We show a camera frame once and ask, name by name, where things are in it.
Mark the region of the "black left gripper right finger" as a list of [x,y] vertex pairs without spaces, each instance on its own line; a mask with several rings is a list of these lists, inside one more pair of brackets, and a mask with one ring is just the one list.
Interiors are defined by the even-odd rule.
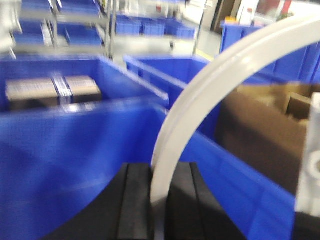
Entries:
[[244,240],[195,162],[179,162],[166,205],[166,240]]

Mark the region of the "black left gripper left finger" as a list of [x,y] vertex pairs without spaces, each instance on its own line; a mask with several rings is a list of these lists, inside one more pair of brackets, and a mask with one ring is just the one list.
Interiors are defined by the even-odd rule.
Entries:
[[151,240],[151,170],[124,163],[107,187],[45,240]]

